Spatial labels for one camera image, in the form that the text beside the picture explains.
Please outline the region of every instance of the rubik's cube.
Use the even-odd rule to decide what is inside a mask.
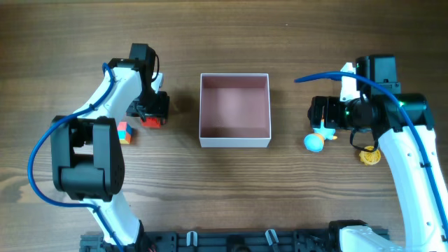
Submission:
[[[132,137],[132,128],[127,122],[120,122],[118,124],[118,138],[121,144],[130,144]]]

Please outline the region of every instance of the wooden table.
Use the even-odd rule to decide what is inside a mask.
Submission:
[[[147,231],[292,230],[359,218],[403,244],[384,159],[361,164],[347,132],[319,154],[302,144],[311,98],[338,96],[340,84],[294,78],[373,53],[395,54],[402,91],[428,98],[448,167],[446,1],[67,2],[0,6],[0,251],[77,251],[80,235],[99,231],[86,209],[44,204],[25,167],[53,117],[87,101],[102,62],[127,57],[133,42],[156,49],[171,96],[162,129],[126,118],[137,134],[122,147],[123,190]],[[200,74],[211,72],[269,74],[269,148],[200,148]],[[34,170],[45,194],[70,201],[53,186],[49,143]]]

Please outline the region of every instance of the blue cable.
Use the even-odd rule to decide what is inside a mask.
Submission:
[[[112,88],[113,88],[113,84],[115,83],[115,77],[113,76],[111,68],[106,63],[103,63],[102,69],[103,69],[103,74],[105,74],[106,71],[107,71],[109,76],[111,77],[111,84],[109,85],[108,89],[98,99],[98,101],[96,101],[94,104],[92,104],[89,108],[87,108],[87,109],[85,109],[83,111],[79,111],[79,112],[73,113],[71,115],[68,115],[68,116],[64,117],[63,119],[58,120],[57,122],[55,122],[55,124],[51,125],[51,127],[47,130],[47,132],[45,132],[45,134],[41,137],[41,139],[39,139],[39,141],[36,143],[33,151],[31,152],[31,155],[29,156],[29,160],[28,160],[28,180],[29,180],[29,184],[31,185],[31,188],[33,188],[34,192],[44,202],[47,202],[47,203],[52,204],[52,205],[55,205],[57,207],[87,207],[87,208],[93,209],[93,212],[97,214],[98,219],[101,221],[101,223],[103,224],[104,228],[106,228],[106,230],[109,233],[109,235],[112,237],[114,242],[117,244],[117,247],[120,250],[120,252],[124,252],[123,246],[121,246],[120,241],[115,236],[115,232],[112,231],[112,229],[109,227],[108,223],[104,219],[101,211],[99,210],[99,206],[95,206],[93,204],[86,204],[86,203],[63,203],[63,202],[57,202],[57,201],[55,201],[53,199],[50,199],[49,197],[45,196],[39,190],[39,188],[37,187],[36,182],[34,180],[34,176],[33,176],[34,158],[36,157],[36,154],[39,151],[39,148],[42,146],[42,144],[45,142],[45,140],[51,135],[51,133],[53,133],[60,125],[62,125],[64,123],[68,123],[68,122],[70,122],[70,120],[72,120],[74,118],[77,118],[78,116],[81,116],[81,115],[83,115],[85,113],[89,113],[89,112],[94,111],[94,109],[97,108],[98,105],[100,105],[105,100],[105,98],[107,98],[107,96],[111,93]]]
[[[353,74],[353,73],[346,73],[346,72],[341,72],[341,71],[330,71],[330,72],[325,72],[325,73],[316,73],[316,74],[312,74],[310,76],[305,76],[305,77],[301,77],[301,78],[295,79],[294,82],[295,83],[302,83],[302,82],[314,81],[314,80],[318,80],[318,79],[322,79],[322,78],[329,78],[329,79],[334,80],[334,81],[340,81],[343,76],[355,78],[358,81],[362,81],[365,84],[368,84],[368,85],[378,89],[383,94],[385,94],[398,107],[398,110],[400,111],[401,116],[405,119],[407,125],[411,129],[411,133],[412,133],[412,135],[415,138],[417,146],[419,147],[419,150],[420,150],[420,153],[421,153],[421,157],[423,159],[423,165],[424,165],[426,173],[428,175],[428,180],[429,180],[429,183],[430,183],[430,186],[431,186],[431,190],[433,191],[433,194],[434,194],[435,204],[437,205],[437,210],[439,211],[440,219],[442,221],[442,228],[445,231],[445,237],[447,237],[448,236],[448,232],[447,232],[447,228],[448,228],[447,215],[446,215],[445,210],[443,208],[442,198],[441,198],[439,190],[437,188],[437,184],[435,183],[433,168],[431,166],[431,163],[429,162],[428,154],[426,153],[425,146],[424,146],[423,141],[421,140],[421,138],[419,136],[419,133],[417,132],[414,124],[412,123],[411,119],[407,115],[407,113],[404,110],[404,108],[400,105],[400,102],[398,101],[398,99],[392,93],[390,93],[387,89],[385,89],[384,87],[376,84],[374,81],[369,80],[368,78],[365,78],[365,77],[362,77],[362,76],[359,76],[359,75],[356,75],[356,74]]]

